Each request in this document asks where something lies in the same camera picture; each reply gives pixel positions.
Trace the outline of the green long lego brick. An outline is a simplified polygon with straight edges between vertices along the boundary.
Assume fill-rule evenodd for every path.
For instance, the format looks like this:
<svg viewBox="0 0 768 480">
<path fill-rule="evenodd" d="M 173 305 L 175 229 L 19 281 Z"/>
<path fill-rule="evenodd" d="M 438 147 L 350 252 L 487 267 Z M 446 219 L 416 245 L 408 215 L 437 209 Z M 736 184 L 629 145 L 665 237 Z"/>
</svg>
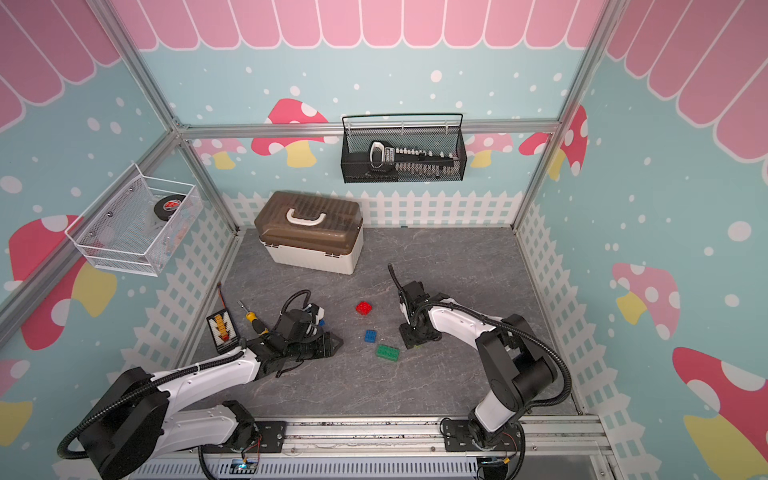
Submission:
<svg viewBox="0 0 768 480">
<path fill-rule="evenodd" d="M 400 357 L 400 350 L 395 347 L 380 344 L 376 348 L 375 355 L 378 358 L 381 358 L 384 360 L 397 362 Z"/>
</svg>

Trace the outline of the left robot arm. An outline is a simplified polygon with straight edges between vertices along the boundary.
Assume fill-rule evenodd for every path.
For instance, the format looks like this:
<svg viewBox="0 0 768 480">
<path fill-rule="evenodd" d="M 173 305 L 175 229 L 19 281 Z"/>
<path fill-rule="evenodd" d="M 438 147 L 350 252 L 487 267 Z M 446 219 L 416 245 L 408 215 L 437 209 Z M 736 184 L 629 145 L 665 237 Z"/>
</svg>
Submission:
<svg viewBox="0 0 768 480">
<path fill-rule="evenodd" d="M 259 320 L 253 339 L 238 338 L 218 356 L 175 370 L 124 371 L 57 447 L 63 460 L 87 459 L 102 479 L 122 479 L 148 460 L 214 446 L 254 465 L 253 456 L 282 448 L 282 422 L 260 422 L 239 401 L 213 407 L 193 404 L 229 388 L 279 377 L 310 360 L 334 356 L 343 344 L 326 331 L 315 304 L 283 311 L 275 327 Z"/>
</svg>

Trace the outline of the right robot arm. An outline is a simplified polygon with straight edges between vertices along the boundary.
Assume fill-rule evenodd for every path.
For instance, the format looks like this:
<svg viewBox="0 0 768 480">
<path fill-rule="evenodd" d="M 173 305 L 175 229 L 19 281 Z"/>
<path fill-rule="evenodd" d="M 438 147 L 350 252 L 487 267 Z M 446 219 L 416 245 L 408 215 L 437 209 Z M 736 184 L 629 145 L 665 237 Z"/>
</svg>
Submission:
<svg viewBox="0 0 768 480">
<path fill-rule="evenodd" d="M 459 448 L 496 450 L 510 439 L 520 446 L 522 436 L 512 429 L 528 410 L 570 397 L 572 377 L 565 361 L 524 317 L 480 313 L 446 295 L 427 294 L 417 281 L 395 286 L 405 317 L 399 331 L 408 349 L 450 335 L 479 355 L 489 392 L 466 421 L 449 420 L 442 427 L 444 438 L 454 438 Z"/>
</svg>

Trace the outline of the red lego brick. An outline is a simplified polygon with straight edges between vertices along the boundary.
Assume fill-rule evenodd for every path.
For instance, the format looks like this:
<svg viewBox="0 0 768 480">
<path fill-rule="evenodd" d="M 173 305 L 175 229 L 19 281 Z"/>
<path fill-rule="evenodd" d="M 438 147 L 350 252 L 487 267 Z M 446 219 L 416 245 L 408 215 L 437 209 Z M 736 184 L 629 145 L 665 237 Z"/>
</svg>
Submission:
<svg viewBox="0 0 768 480">
<path fill-rule="evenodd" d="M 372 312 L 373 307 L 370 303 L 362 301 L 356 305 L 355 310 L 358 314 L 367 316 Z"/>
</svg>

